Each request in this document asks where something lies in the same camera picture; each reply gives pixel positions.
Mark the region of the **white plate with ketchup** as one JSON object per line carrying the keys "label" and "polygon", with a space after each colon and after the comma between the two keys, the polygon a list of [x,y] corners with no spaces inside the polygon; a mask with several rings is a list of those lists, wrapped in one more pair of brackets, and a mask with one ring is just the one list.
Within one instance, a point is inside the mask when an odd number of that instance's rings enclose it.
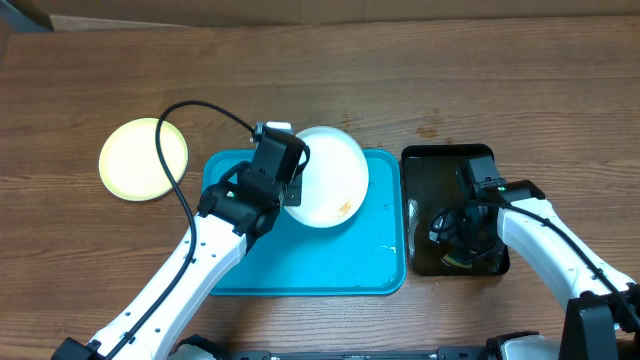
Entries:
{"label": "white plate with ketchup", "polygon": [[369,187],[362,148],[346,132],[328,126],[307,128],[297,137],[310,148],[310,160],[301,173],[301,202],[285,210],[313,228],[346,222],[363,204]]}

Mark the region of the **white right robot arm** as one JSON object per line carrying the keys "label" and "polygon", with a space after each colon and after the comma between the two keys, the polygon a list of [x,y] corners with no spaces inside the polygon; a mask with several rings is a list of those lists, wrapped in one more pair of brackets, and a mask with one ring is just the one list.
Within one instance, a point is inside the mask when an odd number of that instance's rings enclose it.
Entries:
{"label": "white right robot arm", "polygon": [[636,359],[639,285],[592,251],[559,218],[529,180],[507,182],[490,156],[464,160],[456,169],[462,204],[439,210],[429,237],[450,246],[443,260],[469,268],[511,249],[518,253],[564,308],[558,341],[537,332],[487,340],[484,359]]}

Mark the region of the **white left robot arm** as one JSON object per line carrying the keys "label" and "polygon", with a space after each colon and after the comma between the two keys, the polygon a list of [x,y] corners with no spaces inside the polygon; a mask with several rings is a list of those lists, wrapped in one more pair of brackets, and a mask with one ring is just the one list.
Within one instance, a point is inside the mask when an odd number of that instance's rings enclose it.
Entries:
{"label": "white left robot arm", "polygon": [[165,359],[213,287],[300,203],[309,147],[286,122],[259,123],[248,162],[202,193],[181,243],[137,297],[86,344],[65,339],[56,359]]}

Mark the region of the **yellow-green plate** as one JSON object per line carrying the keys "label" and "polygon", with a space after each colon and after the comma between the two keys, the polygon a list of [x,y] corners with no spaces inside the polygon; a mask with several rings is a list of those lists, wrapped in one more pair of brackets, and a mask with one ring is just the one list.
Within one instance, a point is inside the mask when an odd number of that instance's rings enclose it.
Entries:
{"label": "yellow-green plate", "polygon": [[[159,198],[172,190],[157,155],[157,118],[140,118],[116,129],[104,143],[98,162],[100,178],[116,197],[134,202]],[[189,159],[187,143],[171,123],[163,122],[160,143],[165,162],[176,182]]]}

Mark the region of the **green yellow sponge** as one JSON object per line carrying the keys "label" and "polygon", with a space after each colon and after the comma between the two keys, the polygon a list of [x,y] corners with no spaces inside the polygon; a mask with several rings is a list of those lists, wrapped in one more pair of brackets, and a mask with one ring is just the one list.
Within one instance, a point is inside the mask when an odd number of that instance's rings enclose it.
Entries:
{"label": "green yellow sponge", "polygon": [[472,269],[474,264],[471,260],[464,259],[461,257],[451,256],[450,254],[446,254],[442,257],[442,261],[451,267],[461,268],[461,269]]}

